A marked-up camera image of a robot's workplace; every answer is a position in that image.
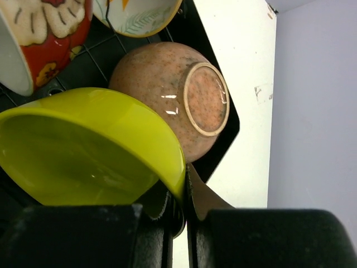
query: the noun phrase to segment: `white countertop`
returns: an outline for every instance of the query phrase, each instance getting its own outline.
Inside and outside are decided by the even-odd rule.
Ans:
[[[240,131],[208,181],[235,207],[266,208],[276,15],[265,0],[194,0],[240,119]],[[187,230],[173,267],[189,266]]]

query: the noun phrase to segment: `wire grid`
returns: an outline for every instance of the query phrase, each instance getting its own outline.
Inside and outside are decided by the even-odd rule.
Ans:
[[[110,59],[112,61],[112,65],[115,66],[119,60],[122,58],[122,56],[124,56],[125,54],[127,54],[130,50],[132,50],[135,47],[139,47],[141,45],[145,45],[145,44],[150,44],[152,42],[156,42],[156,41],[173,41],[173,38],[168,30],[168,28],[164,28],[160,33],[154,35],[154,36],[150,36],[150,37],[146,37],[146,38],[142,38],[142,39],[136,39],[136,38],[132,38],[132,37],[126,37],[126,36],[122,36],[118,33],[116,33],[116,31],[114,30],[112,24],[110,23],[110,20],[108,18],[108,13],[110,10],[110,1],[107,0],[107,4],[108,4],[108,9],[106,11],[105,14],[105,18],[108,21],[109,24],[109,28],[107,28],[107,26],[105,26],[104,24],[102,24],[97,18],[95,18],[93,16],[93,20],[91,23],[91,28],[88,34],[88,38],[81,50],[81,52],[79,52],[76,56],[76,58],[73,60],[73,62],[71,62],[56,78],[54,78],[52,81],[50,81],[47,85],[45,85],[44,87],[42,87],[41,89],[37,90],[34,92],[34,94],[30,97],[23,97],[20,96],[16,93],[14,93],[13,91],[7,89],[4,85],[2,85],[0,83],[0,112],[10,109],[10,108],[14,108],[17,106],[20,106],[22,104],[25,104],[27,102],[31,102],[43,97],[47,97],[49,95],[53,95],[53,94],[57,94],[72,88],[76,88],[76,87],[88,87],[90,85],[88,84],[79,84],[79,86],[75,86],[73,83],[71,83],[71,81],[69,81],[67,79],[67,77],[69,76],[69,73],[71,73],[71,69],[72,66],[75,65],[75,67],[73,67],[72,69],[81,69],[81,67],[84,67],[84,65],[90,65],[91,67],[89,68],[89,72],[85,73],[84,76],[88,78],[88,81],[96,81],[98,79],[101,79],[102,82],[100,84],[96,84],[93,86],[99,86],[99,87],[103,87],[106,88],[108,86],[108,81],[110,79],[110,75],[111,72],[107,74],[105,73],[105,71],[103,70],[103,65],[100,66],[99,62],[98,62],[98,57],[94,55],[94,53],[99,53],[99,52],[103,52],[104,50],[106,50],[106,48],[109,46],[110,42],[116,41],[115,43],[118,46],[118,50],[122,50],[123,53],[121,54],[121,57],[117,57],[114,56],[112,57],[112,59]],[[101,36],[97,38],[97,33],[98,32],[105,32],[105,36]],[[81,58],[89,58],[90,59],[90,63],[85,63],[83,60],[81,60]],[[0,203],[3,203],[3,196],[7,196],[7,200],[6,201],[6,206],[7,206],[7,210],[8,211],[18,211],[19,207],[27,207],[31,204],[39,204],[37,201],[35,201],[32,197],[30,197],[25,191],[23,191],[14,181],[12,181],[7,174],[0,169]],[[12,202],[14,203],[13,205],[10,204],[11,202],[9,202],[8,200],[13,199]],[[0,211],[0,231],[2,229],[3,226],[6,226],[6,223],[8,222],[9,219],[3,219],[5,216],[2,215],[2,210]]]
[[[119,44],[119,48],[121,49],[124,54],[127,54],[132,48],[129,45],[125,45],[123,42],[123,39],[126,40],[130,40],[131,43],[135,43],[138,42],[142,45],[145,45],[143,43],[143,40],[146,40],[147,44],[150,44],[152,42],[155,41],[172,41],[173,42],[173,38],[168,30],[167,27],[165,27],[160,33],[154,35],[154,36],[150,36],[150,37],[146,37],[143,39],[137,39],[137,38],[132,38],[132,37],[126,37],[126,36],[122,36],[120,34],[118,34],[113,25],[111,24],[108,15],[109,15],[109,10],[110,10],[110,0],[107,0],[107,11],[105,13],[105,19],[109,25],[109,29],[104,26],[97,18],[95,18],[93,16],[93,20],[92,20],[92,24],[91,24],[91,30],[92,30],[92,25],[95,24],[98,26],[98,24],[100,24],[101,27],[101,31],[111,31],[110,35],[106,36],[105,38],[99,37],[97,39],[96,44],[94,45],[89,45],[88,44],[88,38],[86,40],[86,43],[83,45],[83,48],[81,50],[81,52],[79,52],[76,56],[76,58],[74,59],[73,63],[69,64],[56,78],[54,78],[52,81],[50,81],[47,85],[45,85],[44,87],[40,88],[39,90],[37,90],[36,92],[34,92],[34,94],[30,97],[23,97],[20,96],[14,92],[12,92],[11,90],[7,89],[4,85],[2,85],[0,83],[0,112],[13,108],[13,107],[17,107],[20,105],[23,105],[27,102],[31,102],[43,97],[47,97],[49,95],[53,95],[53,94],[57,94],[69,89],[72,89],[74,87],[71,86],[71,83],[67,83],[66,82],[66,77],[65,75],[63,75],[63,72],[66,72],[66,70],[68,68],[70,68],[72,65],[74,65],[75,63],[79,62],[79,59],[81,56],[87,55],[90,59],[91,59],[91,63],[94,65],[95,70],[92,68],[90,70],[90,72],[88,73],[88,76],[91,76],[93,73],[97,73],[101,76],[101,79],[103,81],[103,83],[99,84],[99,85],[93,85],[93,86],[100,86],[103,88],[106,88],[108,86],[108,82],[110,79],[110,75],[106,75],[105,72],[103,71],[103,67],[100,66],[98,64],[98,60],[95,58],[95,56],[93,55],[93,51],[96,50],[97,48],[101,47],[101,46],[105,46],[105,44],[108,44],[109,42],[112,42],[113,40],[116,40],[117,43]],[[118,62],[121,58],[115,58],[113,60],[115,60],[116,62]],[[79,85],[79,87],[88,87],[90,85]]]

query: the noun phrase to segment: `speckled ceramic bowl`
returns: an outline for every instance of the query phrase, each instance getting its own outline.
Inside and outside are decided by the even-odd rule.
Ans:
[[[186,162],[207,153],[228,120],[222,75],[183,44],[162,42],[131,51],[115,68],[109,88],[156,111],[176,134]]]

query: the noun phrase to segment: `dish rack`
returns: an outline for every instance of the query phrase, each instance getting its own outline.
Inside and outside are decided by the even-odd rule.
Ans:
[[[140,39],[119,35],[112,28],[104,26],[93,16],[90,31],[81,52],[55,79],[43,88],[37,90],[30,97],[23,97],[0,84],[0,112],[74,88],[107,88],[112,71],[126,53],[140,46],[160,41],[179,42],[191,46],[201,52],[219,69],[218,62],[192,0],[184,0],[182,2],[176,16],[165,29],[158,34]],[[212,149],[201,159],[194,162],[194,167],[204,182],[209,180],[238,132],[239,118],[234,103],[230,100],[230,114],[225,129]],[[40,204],[17,186],[0,169],[0,236],[7,229],[9,222],[17,217],[23,208],[31,205]],[[168,209],[165,213],[172,215],[173,206],[173,200],[170,197],[167,204]],[[169,260],[172,254],[172,234],[167,231],[169,218],[172,217],[166,217],[166,227],[164,227],[164,220],[161,223],[155,223],[156,227],[162,226],[164,233],[162,240],[157,243],[161,248],[167,249],[162,251],[161,261],[164,261],[164,259]],[[150,226],[148,220],[144,220],[144,222],[146,223],[141,230]]]

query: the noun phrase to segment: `red bowl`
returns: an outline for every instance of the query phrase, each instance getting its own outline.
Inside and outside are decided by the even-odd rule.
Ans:
[[[0,83],[29,96],[81,50],[92,0],[0,1]]]

